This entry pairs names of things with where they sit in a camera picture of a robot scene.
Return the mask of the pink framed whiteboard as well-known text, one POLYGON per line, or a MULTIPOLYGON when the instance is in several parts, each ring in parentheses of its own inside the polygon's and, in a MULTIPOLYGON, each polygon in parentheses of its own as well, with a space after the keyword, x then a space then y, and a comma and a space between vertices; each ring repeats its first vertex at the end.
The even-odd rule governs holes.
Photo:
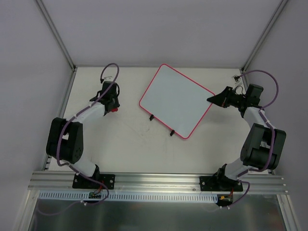
POLYGON ((211 90, 162 64, 143 93, 139 106, 155 119, 175 130, 182 139, 188 139, 211 107, 207 98, 211 90))

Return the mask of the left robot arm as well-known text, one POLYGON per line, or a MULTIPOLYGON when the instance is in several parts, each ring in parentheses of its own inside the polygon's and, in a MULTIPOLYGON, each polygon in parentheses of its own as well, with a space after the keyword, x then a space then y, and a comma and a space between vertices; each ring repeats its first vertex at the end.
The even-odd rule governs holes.
POLYGON ((76 173, 84 175, 83 182, 89 188, 100 184, 99 167, 84 154, 84 128, 86 125, 102 119, 120 107, 120 88, 112 81, 103 82, 102 89, 81 113, 71 119, 56 117, 51 122, 46 153, 55 158, 61 165, 69 166, 76 173))

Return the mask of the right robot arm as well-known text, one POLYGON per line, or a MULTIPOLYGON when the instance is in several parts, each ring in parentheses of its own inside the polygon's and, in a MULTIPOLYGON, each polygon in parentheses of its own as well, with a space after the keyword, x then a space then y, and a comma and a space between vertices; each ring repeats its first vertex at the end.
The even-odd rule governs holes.
POLYGON ((267 119, 264 108, 259 106, 262 92, 263 87, 255 84, 250 84, 245 94, 237 94, 232 87, 226 87, 220 94, 207 99, 222 108, 237 108, 250 127, 240 157, 219 168, 206 182, 208 186, 216 186, 225 191, 235 186, 249 172, 263 172, 277 167, 286 132, 275 128, 267 119))

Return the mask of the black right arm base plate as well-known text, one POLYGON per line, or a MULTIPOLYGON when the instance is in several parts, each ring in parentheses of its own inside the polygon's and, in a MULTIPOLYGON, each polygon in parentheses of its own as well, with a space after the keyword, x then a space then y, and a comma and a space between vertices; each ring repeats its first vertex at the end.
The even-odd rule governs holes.
POLYGON ((242 192, 243 185, 236 180, 228 178, 218 178, 217 176, 200 176, 199 177, 200 190, 202 192, 242 192))

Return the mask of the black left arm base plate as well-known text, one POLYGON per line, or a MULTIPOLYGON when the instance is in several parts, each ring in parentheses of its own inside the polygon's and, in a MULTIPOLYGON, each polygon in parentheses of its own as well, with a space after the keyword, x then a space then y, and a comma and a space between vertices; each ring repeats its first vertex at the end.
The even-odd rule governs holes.
POLYGON ((109 190, 113 190, 115 186, 116 176, 114 174, 99 174, 96 180, 88 180, 81 175, 74 175, 72 188, 73 189, 90 189, 96 190, 101 187, 97 181, 103 183, 109 190))

